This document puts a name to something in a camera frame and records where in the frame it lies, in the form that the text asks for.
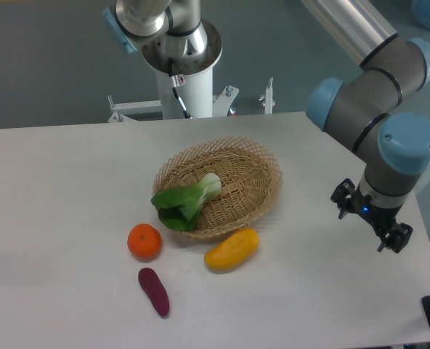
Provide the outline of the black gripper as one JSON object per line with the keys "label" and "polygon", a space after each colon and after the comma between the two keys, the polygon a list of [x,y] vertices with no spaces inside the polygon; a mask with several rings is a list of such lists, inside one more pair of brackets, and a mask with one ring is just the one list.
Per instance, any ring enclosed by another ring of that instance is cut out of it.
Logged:
{"label": "black gripper", "polygon": [[356,193],[354,183],[349,178],[335,188],[330,199],[338,207],[339,219],[343,219],[348,213],[358,214],[377,232],[381,241],[378,252],[390,249],[398,254],[407,246],[413,228],[396,222],[397,208],[388,209],[374,205],[370,194]]}

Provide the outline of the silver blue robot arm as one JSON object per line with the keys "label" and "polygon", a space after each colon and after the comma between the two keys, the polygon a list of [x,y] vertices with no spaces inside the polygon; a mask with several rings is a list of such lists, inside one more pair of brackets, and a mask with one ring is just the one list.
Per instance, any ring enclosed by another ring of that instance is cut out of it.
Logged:
{"label": "silver blue robot arm", "polygon": [[[430,163],[430,120],[395,108],[430,81],[430,43],[401,39],[368,1],[306,7],[362,69],[349,83],[324,80],[307,100],[307,117],[365,162],[361,180],[344,180],[331,199],[400,252],[413,230],[396,216]],[[235,92],[212,96],[222,40],[199,1],[117,1],[102,16],[122,50],[141,52],[155,71],[165,119],[227,115]]]}

